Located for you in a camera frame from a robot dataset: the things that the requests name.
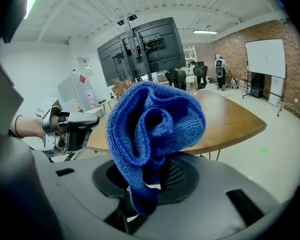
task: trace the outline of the robotic arm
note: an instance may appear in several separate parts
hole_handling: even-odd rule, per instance
[[[53,116],[58,116],[57,125],[51,123]],[[61,111],[59,107],[52,106],[41,117],[45,137],[44,148],[40,151],[48,157],[55,157],[83,149],[87,145],[92,128],[98,123],[99,117],[95,114]]]

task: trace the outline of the white floor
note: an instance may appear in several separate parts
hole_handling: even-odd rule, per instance
[[[261,185],[280,203],[291,198],[300,184],[300,120],[285,109],[277,117],[278,108],[264,99],[242,99],[241,89],[222,91],[214,84],[208,84],[206,89],[236,102],[267,123],[260,134],[222,149],[218,160]],[[212,152],[211,159],[216,159],[217,153]],[[84,150],[77,159],[100,155]]]

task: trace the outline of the white wall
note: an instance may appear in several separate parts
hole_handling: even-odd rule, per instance
[[[35,110],[46,97],[60,99],[57,85],[72,71],[71,51],[63,44],[3,44],[0,62],[24,99],[17,112],[23,116],[36,116]],[[35,149],[43,146],[36,137],[24,141]]]
[[[90,60],[94,75],[89,76],[90,83],[92,85],[95,95],[102,95],[106,100],[110,99],[110,93],[112,93],[112,86],[107,86],[104,73],[101,68],[97,47],[93,44],[89,45],[78,39],[77,37],[71,37],[69,39],[69,47],[71,50],[71,66],[72,69],[80,71],[78,57],[87,58]]]

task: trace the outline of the whiteboard stand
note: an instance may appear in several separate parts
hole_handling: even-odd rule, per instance
[[[260,88],[258,88],[258,87],[254,87],[254,86],[252,86],[252,85],[249,85],[249,70],[247,70],[247,79],[246,79],[246,93],[244,94],[244,95],[242,95],[242,99],[244,99],[245,98],[245,96],[248,96],[249,95],[249,97],[251,97],[251,91],[252,91],[252,88],[253,89],[255,89],[255,90],[258,90],[258,91],[263,91],[263,92],[266,92],[266,93],[269,93],[269,94],[272,94],[272,95],[274,95],[274,96],[277,96],[277,97],[279,97],[279,101],[281,101],[280,102],[280,108],[279,108],[279,111],[278,111],[278,113],[276,114],[276,116],[278,117],[279,116],[279,113],[280,113],[280,111],[282,111],[282,104],[284,103],[284,95],[285,95],[285,91],[286,91],[286,82],[287,81],[284,81],[284,86],[283,86],[283,95],[281,96],[281,95],[278,95],[278,94],[275,94],[275,93],[273,93],[273,92],[271,92],[271,91],[268,91],[268,90],[265,90],[265,89],[260,89]]]

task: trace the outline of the white refrigerator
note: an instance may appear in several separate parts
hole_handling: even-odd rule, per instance
[[[60,97],[63,103],[75,100],[83,112],[93,109],[93,104],[99,106],[97,96],[91,86],[89,78],[83,77],[80,73],[73,72],[58,86]]]

